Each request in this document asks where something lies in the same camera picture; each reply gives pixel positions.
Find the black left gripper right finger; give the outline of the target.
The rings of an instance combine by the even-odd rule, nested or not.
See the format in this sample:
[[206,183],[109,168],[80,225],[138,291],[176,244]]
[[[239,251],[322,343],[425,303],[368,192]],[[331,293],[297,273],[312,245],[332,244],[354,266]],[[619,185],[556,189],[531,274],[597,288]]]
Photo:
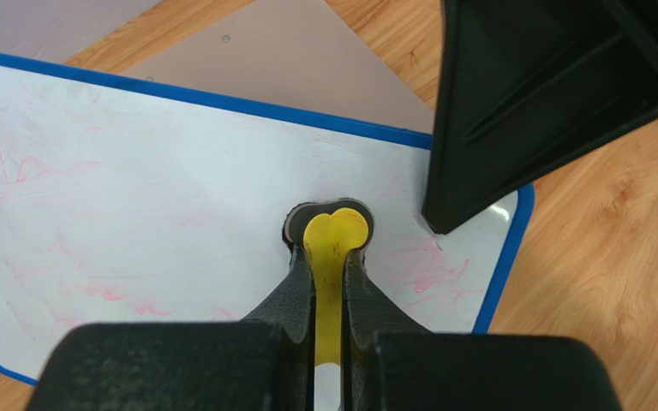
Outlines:
[[401,343],[429,330],[369,278],[362,252],[349,253],[342,279],[341,405],[343,410],[395,410],[410,379]]

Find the blue framed whiteboard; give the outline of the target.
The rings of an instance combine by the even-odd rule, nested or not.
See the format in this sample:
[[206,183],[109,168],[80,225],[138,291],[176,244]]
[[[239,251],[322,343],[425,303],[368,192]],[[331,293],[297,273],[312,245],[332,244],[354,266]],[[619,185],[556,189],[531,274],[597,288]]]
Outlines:
[[488,330],[535,203],[449,235],[420,214],[430,136],[0,54],[0,372],[33,384],[93,322],[235,320],[285,277],[304,202],[371,211],[370,277],[434,331]]

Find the yellow whiteboard eraser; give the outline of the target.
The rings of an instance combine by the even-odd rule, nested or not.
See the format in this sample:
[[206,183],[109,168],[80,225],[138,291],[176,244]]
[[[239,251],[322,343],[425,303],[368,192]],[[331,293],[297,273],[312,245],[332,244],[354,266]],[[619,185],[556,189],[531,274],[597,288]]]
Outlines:
[[344,198],[295,206],[284,222],[285,242],[308,258],[316,293],[314,364],[341,364],[343,279],[346,260],[370,242],[374,218],[359,200]]

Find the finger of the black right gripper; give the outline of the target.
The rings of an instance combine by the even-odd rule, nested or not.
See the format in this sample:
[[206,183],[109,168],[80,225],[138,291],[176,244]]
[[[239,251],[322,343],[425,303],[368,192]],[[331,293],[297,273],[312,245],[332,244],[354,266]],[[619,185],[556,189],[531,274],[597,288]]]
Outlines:
[[422,214],[448,234],[658,119],[658,1],[445,1]]

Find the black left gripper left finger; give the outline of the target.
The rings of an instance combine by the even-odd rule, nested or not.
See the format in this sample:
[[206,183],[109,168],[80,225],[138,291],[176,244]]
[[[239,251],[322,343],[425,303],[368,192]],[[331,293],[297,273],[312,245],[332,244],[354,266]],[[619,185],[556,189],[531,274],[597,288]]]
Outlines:
[[277,359],[271,382],[273,410],[314,408],[315,286],[303,247],[291,250],[290,268],[281,283],[243,322],[266,324],[277,335]]

